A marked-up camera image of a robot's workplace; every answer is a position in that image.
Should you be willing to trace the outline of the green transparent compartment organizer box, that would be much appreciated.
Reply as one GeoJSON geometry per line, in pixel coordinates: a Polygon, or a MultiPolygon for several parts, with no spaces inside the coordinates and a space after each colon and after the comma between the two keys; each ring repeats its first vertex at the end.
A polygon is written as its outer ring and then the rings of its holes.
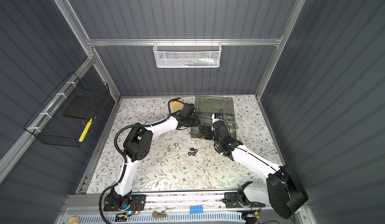
{"type": "Polygon", "coordinates": [[[191,128],[191,138],[205,138],[205,135],[200,130],[200,127],[207,126],[211,129],[213,114],[221,114],[223,120],[225,121],[225,125],[229,128],[231,136],[234,138],[237,137],[234,103],[231,97],[196,96],[195,107],[195,114],[199,117],[200,126],[191,128]]]}

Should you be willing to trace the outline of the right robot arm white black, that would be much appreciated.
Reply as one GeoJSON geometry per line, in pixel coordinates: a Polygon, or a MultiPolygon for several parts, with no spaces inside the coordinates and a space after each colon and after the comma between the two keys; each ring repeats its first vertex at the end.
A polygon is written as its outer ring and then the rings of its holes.
{"type": "Polygon", "coordinates": [[[239,203],[243,207],[269,205],[282,218],[289,219],[308,200],[308,194],[295,169],[272,163],[252,152],[229,133],[226,121],[219,113],[212,115],[211,126],[199,125],[205,139],[214,141],[214,149],[223,157],[239,163],[256,174],[263,184],[248,181],[240,186],[226,203],[239,203]]]}

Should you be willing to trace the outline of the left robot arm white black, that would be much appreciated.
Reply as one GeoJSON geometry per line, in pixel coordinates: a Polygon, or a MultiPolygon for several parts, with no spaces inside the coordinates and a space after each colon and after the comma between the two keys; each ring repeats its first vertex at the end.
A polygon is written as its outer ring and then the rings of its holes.
{"type": "Polygon", "coordinates": [[[107,187],[109,204],[115,209],[126,211],[133,206],[131,198],[132,183],[141,161],[149,154],[152,140],[166,132],[199,126],[199,118],[195,115],[194,104],[184,103],[179,99],[168,101],[179,102],[182,109],[175,112],[168,106],[168,115],[150,124],[135,123],[120,129],[114,137],[114,147],[123,157],[123,165],[118,181],[107,187]]]}

